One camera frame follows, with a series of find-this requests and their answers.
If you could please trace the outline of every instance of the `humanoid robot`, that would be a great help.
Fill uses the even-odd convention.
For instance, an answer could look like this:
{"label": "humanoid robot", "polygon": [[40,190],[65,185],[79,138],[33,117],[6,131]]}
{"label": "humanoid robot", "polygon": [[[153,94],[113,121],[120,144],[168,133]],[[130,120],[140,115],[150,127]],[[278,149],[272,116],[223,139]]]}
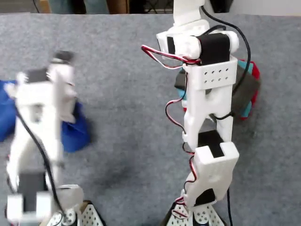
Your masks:
{"label": "humanoid robot", "polygon": [[[7,162],[12,194],[8,196],[6,214],[12,224],[39,225],[54,216],[51,226],[87,225],[79,210],[83,190],[78,185],[63,185],[62,180],[61,123],[75,122],[72,58],[71,52],[59,51],[48,68],[18,73],[16,85],[9,83],[5,87],[15,100],[17,115]],[[43,156],[45,171],[28,170],[34,144]]]}
{"label": "humanoid robot", "polygon": [[[191,155],[191,173],[162,226],[224,226],[212,205],[229,191],[239,157],[231,141],[231,100],[238,66],[231,54],[238,49],[239,39],[235,32],[225,31],[224,26],[209,28],[200,16],[199,7],[204,3],[205,0],[174,0],[174,25],[157,34],[160,51],[142,45],[142,50],[165,68],[185,71],[184,94],[166,105],[166,115],[183,129],[183,144],[190,150],[184,145],[183,149]],[[165,65],[154,53],[183,64]],[[170,103],[180,101],[185,108],[183,126],[167,112]],[[202,130],[206,118],[216,121],[216,129]]]}

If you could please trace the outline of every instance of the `blue fabric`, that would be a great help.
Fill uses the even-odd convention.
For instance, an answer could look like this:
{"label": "blue fabric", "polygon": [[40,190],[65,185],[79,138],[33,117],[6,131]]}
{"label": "blue fabric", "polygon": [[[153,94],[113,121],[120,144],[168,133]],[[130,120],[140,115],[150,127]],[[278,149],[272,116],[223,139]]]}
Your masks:
{"label": "blue fabric", "polygon": [[[238,65],[240,67],[242,67],[242,68],[246,68],[246,61],[238,60]],[[250,74],[252,74],[252,72],[253,72],[253,64],[252,63],[250,63],[248,72]],[[244,110],[244,112],[241,114],[241,117],[247,118],[249,116],[251,108],[252,108],[252,102],[250,101],[250,103],[248,104],[248,106],[246,107],[246,109]]]}
{"label": "blue fabric", "polygon": [[64,121],[62,123],[62,144],[66,152],[78,151],[90,142],[87,121],[81,108],[81,103],[77,102],[73,113],[75,124]]}
{"label": "blue fabric", "polygon": [[[3,89],[4,84],[8,82],[15,83],[0,81],[0,142],[15,130],[15,103]],[[62,122],[62,144],[66,152],[78,151],[90,142],[86,118],[81,109],[82,105],[77,102],[73,112],[75,124]]]}
{"label": "blue fabric", "polygon": [[4,84],[9,82],[15,83],[15,81],[0,80],[0,142],[3,142],[15,130],[15,103],[4,90]]}
{"label": "blue fabric", "polygon": [[[238,66],[240,66],[240,67],[242,67],[242,68],[246,68],[246,61],[238,60]],[[248,72],[249,72],[250,74],[252,74],[252,71],[253,71],[253,64],[250,63]]]}
{"label": "blue fabric", "polygon": [[182,98],[185,91],[184,91],[184,90],[181,90],[181,89],[177,89],[177,91],[178,91],[179,97]]}
{"label": "blue fabric", "polygon": [[252,108],[252,102],[250,101],[244,112],[241,114],[241,117],[247,118]]}

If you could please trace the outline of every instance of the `black cable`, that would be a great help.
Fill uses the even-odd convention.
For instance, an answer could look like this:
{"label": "black cable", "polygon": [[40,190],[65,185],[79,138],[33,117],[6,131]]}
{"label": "black cable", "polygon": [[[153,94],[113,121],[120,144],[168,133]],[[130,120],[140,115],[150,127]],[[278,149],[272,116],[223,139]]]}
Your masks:
{"label": "black cable", "polygon": [[37,7],[37,4],[36,4],[36,1],[35,0],[32,0],[33,4],[34,4],[34,7],[36,8],[37,12],[40,13],[38,7]]}
{"label": "black cable", "polygon": [[228,215],[229,215],[230,226],[233,226],[233,221],[231,216],[230,188],[228,188],[227,190],[227,203],[228,203]]}
{"label": "black cable", "polygon": [[53,193],[53,198],[58,206],[58,208],[60,209],[60,211],[62,212],[62,214],[64,215],[64,210],[60,204],[60,201],[58,200],[57,197],[57,193],[56,193],[56,189],[55,189],[55,183],[53,180],[53,176],[52,176],[52,172],[51,172],[51,168],[50,168],[50,163],[49,163],[49,159],[45,153],[45,151],[43,150],[43,148],[41,147],[41,145],[39,144],[38,140],[36,139],[35,135],[32,133],[32,131],[30,130],[30,128],[27,126],[26,122],[24,121],[23,117],[21,116],[17,106],[15,106],[16,109],[16,116],[20,119],[21,123],[23,124],[24,128],[26,129],[26,131],[29,133],[29,135],[31,136],[31,138],[33,139],[34,143],[36,144],[36,146],[38,147],[40,154],[43,157],[43,161],[44,161],[44,165],[46,168],[46,172],[49,176],[49,181],[51,184],[51,190]]}
{"label": "black cable", "polygon": [[235,26],[235,25],[233,25],[233,24],[230,24],[230,23],[228,23],[228,22],[222,21],[222,20],[220,20],[220,19],[218,19],[218,18],[215,18],[214,16],[210,15],[210,14],[205,10],[204,6],[201,6],[201,9],[202,9],[202,11],[205,13],[205,15],[206,15],[207,17],[209,17],[210,19],[215,20],[215,21],[217,21],[217,22],[219,22],[219,23],[221,23],[221,24],[225,24],[225,25],[227,25],[227,26],[230,26],[230,27],[234,28],[235,30],[237,30],[238,33],[239,33],[239,34],[241,35],[241,37],[243,38],[245,44],[246,44],[246,49],[247,49],[247,52],[248,52],[248,58],[247,58],[247,62],[246,62],[246,67],[245,67],[245,70],[244,70],[244,72],[243,72],[242,77],[240,78],[240,80],[238,81],[237,85],[236,85],[236,86],[234,87],[234,89],[233,89],[232,95],[234,95],[234,94],[237,92],[239,86],[240,86],[240,85],[242,84],[242,82],[244,81],[244,79],[245,79],[245,77],[246,77],[246,74],[247,74],[247,72],[248,72],[248,70],[249,70],[249,66],[250,66],[250,62],[251,62],[251,49],[250,49],[248,40],[246,39],[244,33],[243,33],[237,26]]}
{"label": "black cable", "polygon": [[220,24],[215,25],[215,26],[209,28],[209,29],[208,29],[207,31],[205,31],[204,33],[202,33],[202,35],[209,34],[210,32],[213,32],[213,31],[215,31],[215,30],[217,30],[217,29],[223,29],[223,30],[225,31],[225,30],[226,30],[226,26],[220,25]]}
{"label": "black cable", "polygon": [[223,116],[223,117],[221,117],[221,118],[216,117],[215,115],[213,115],[213,117],[214,117],[215,119],[217,119],[217,120],[224,120],[224,119],[228,118],[229,116],[234,117],[234,113],[233,113],[233,112],[230,112],[230,113],[226,114],[225,116]]}

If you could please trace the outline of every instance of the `gray carpet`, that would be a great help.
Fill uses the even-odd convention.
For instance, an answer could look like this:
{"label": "gray carpet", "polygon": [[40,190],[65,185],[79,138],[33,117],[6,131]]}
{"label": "gray carpet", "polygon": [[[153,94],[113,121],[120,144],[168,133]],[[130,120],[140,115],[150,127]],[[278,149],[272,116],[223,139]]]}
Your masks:
{"label": "gray carpet", "polygon": [[[240,152],[231,186],[234,225],[300,225],[301,17],[221,18],[245,32],[262,74],[252,117],[233,129]],[[171,15],[0,16],[0,79],[46,65],[56,49],[77,53],[75,82],[92,142],[66,154],[64,177],[83,187],[108,226],[159,225],[189,172],[181,131],[164,114],[177,96],[176,72],[140,50],[157,47],[155,34],[172,23]],[[235,56],[246,57],[242,42]],[[180,106],[171,110],[182,119]],[[11,138],[0,145],[2,206]],[[228,221],[226,201],[215,208]]]}

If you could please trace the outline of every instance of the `white foot plate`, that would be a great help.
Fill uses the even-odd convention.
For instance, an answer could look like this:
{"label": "white foot plate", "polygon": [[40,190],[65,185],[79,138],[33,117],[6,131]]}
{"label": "white foot plate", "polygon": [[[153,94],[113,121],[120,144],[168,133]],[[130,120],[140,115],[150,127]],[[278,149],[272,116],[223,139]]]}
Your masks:
{"label": "white foot plate", "polygon": [[81,216],[78,216],[77,224],[75,223],[75,211],[67,210],[66,218],[62,217],[60,212],[55,213],[47,226],[103,226],[96,209],[92,204],[87,205]]}

